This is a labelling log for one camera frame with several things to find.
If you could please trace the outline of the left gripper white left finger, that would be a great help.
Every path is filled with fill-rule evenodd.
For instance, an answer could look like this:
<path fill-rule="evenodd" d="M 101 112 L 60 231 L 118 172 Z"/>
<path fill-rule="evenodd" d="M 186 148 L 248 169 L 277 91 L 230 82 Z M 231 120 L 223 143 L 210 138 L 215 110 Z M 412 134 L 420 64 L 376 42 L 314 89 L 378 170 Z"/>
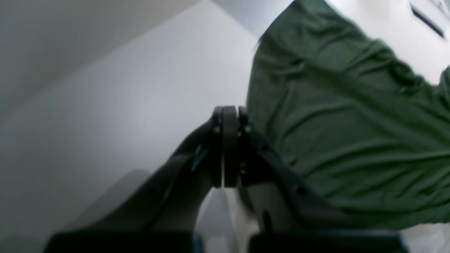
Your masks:
<path fill-rule="evenodd" d="M 215 107 L 127 200 L 88 226 L 55 234 L 46 252 L 204 252 L 194 227 L 204 198 L 221 185 L 223 109 Z"/>

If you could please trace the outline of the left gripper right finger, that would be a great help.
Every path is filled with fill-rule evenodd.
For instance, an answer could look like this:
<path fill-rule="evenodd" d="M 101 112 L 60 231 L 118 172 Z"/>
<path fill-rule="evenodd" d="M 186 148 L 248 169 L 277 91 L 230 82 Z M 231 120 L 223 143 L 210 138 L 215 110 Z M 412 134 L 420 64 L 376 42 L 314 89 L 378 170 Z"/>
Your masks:
<path fill-rule="evenodd" d="M 244 107 L 223 108 L 224 186 L 249 194 L 260 228 L 249 253 L 406 253 L 403 237 L 349 218 L 297 176 Z"/>

